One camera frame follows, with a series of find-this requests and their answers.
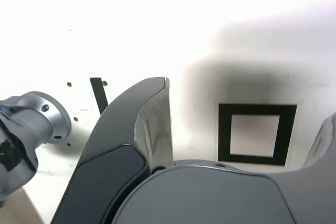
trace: white wall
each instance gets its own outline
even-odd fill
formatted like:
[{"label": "white wall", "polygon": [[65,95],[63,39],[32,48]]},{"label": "white wall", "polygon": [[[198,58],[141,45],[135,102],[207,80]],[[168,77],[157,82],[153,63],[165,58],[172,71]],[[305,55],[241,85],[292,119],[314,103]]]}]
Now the white wall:
[{"label": "white wall", "polygon": [[175,159],[216,160],[219,103],[298,104],[285,169],[301,167],[336,111],[335,19],[336,0],[0,0],[0,99],[39,90],[79,119],[67,142],[37,150],[25,188],[44,221],[99,117],[90,77],[109,102],[169,77]]}]

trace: white square center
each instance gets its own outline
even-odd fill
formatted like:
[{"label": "white square center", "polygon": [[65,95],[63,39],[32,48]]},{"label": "white square center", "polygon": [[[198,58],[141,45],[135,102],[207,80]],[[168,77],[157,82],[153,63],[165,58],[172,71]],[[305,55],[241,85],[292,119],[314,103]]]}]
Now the white square center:
[{"label": "white square center", "polygon": [[232,115],[230,154],[273,157],[278,115]]}]

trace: black square frame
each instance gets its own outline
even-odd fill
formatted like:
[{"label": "black square frame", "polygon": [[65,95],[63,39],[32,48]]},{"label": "black square frame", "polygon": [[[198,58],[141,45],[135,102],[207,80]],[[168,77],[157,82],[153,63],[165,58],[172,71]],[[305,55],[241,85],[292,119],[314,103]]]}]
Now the black square frame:
[{"label": "black square frame", "polygon": [[[294,104],[219,104],[218,161],[284,166],[296,108]],[[232,115],[280,116],[273,157],[230,154]]]}]

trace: dark gray panel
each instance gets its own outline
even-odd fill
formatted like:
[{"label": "dark gray panel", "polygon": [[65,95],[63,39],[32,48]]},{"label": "dark gray panel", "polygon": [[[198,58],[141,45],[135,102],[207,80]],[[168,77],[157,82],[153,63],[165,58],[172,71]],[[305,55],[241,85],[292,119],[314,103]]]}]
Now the dark gray panel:
[{"label": "dark gray panel", "polygon": [[153,175],[122,207],[113,224],[295,223],[271,179],[192,165]]},{"label": "dark gray panel", "polygon": [[327,118],[318,141],[330,143],[326,153],[315,163],[299,170],[273,173],[294,217],[301,224],[336,223],[336,114]]},{"label": "dark gray panel", "polygon": [[121,144],[134,144],[134,125],[141,108],[165,85],[164,77],[148,78],[127,89],[104,110],[78,165]]},{"label": "dark gray panel", "polygon": [[[53,224],[100,223],[150,171],[132,146],[122,146],[80,165],[58,207]],[[121,200],[111,208],[114,200]]]}]

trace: bolt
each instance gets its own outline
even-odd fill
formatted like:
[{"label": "bolt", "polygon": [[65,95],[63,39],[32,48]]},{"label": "bolt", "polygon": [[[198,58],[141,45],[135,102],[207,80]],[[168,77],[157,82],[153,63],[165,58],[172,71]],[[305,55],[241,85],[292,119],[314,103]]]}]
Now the bolt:
[{"label": "bolt", "polygon": [[47,112],[49,110],[49,105],[43,105],[43,107],[42,107],[42,111],[43,112]]}]

